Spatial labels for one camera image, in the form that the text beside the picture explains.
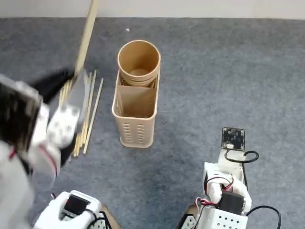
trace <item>carpet floor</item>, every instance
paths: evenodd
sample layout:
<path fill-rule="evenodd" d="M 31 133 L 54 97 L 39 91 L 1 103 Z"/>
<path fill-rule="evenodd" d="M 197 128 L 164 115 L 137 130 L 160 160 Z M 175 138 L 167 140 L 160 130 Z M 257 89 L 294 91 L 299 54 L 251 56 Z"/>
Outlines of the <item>carpet floor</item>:
<path fill-rule="evenodd" d="M 0 19 L 0 72 L 30 81 L 76 61 L 85 19 Z M 87 156 L 61 171 L 52 192 L 79 190 L 106 204 L 126 229 L 174 229 L 203 196 L 205 161 L 216 162 L 223 126 L 246 129 L 253 207 L 282 213 L 283 229 L 303 228 L 305 21 L 98 18 L 85 67 L 104 78 Z M 162 54 L 154 144 L 125 148 L 111 113 L 117 53 L 145 39 Z M 34 223 L 50 201 L 37 189 Z M 249 229 L 275 229 L 260 210 Z"/>

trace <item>circuit board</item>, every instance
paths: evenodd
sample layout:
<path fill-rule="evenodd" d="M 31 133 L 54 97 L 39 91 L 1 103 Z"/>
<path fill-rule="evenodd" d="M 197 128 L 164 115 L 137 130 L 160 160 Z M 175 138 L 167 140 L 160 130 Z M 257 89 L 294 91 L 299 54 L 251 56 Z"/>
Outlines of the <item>circuit board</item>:
<path fill-rule="evenodd" d="M 245 129 L 223 127 L 222 149 L 244 151 Z"/>
<path fill-rule="evenodd" d="M 19 152 L 29 149 L 42 98 L 26 84 L 0 74 L 0 140 Z"/>

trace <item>cup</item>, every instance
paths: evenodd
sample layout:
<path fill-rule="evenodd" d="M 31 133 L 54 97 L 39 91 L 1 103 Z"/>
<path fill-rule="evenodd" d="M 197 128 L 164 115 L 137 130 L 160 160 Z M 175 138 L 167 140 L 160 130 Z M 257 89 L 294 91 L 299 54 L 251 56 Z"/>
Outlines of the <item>cup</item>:
<path fill-rule="evenodd" d="M 122 78 L 130 86 L 147 87 L 160 71 L 161 55 L 148 41 L 135 40 L 125 44 L 118 54 Z"/>

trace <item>plastic container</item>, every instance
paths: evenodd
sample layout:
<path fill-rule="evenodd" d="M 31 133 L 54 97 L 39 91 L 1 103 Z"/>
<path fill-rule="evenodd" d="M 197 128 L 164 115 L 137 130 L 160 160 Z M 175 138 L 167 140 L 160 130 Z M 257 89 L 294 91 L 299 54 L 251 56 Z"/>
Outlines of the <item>plastic container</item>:
<path fill-rule="evenodd" d="M 130 86 L 150 85 L 160 72 L 160 62 L 160 52 L 148 41 L 131 41 L 125 44 L 118 53 L 121 76 Z"/>
<path fill-rule="evenodd" d="M 150 87 L 126 86 L 118 72 L 112 114 L 123 146 L 148 148 L 152 145 L 159 80 L 160 74 L 157 74 Z"/>

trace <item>beige utensil holder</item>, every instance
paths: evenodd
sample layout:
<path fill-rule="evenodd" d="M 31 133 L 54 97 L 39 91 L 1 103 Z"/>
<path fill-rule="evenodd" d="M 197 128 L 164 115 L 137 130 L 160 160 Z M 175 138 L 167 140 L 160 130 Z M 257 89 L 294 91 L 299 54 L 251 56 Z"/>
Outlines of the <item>beige utensil holder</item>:
<path fill-rule="evenodd" d="M 112 114 L 123 146 L 148 148 L 153 143 L 160 74 L 150 87 L 126 86 L 117 75 Z"/>

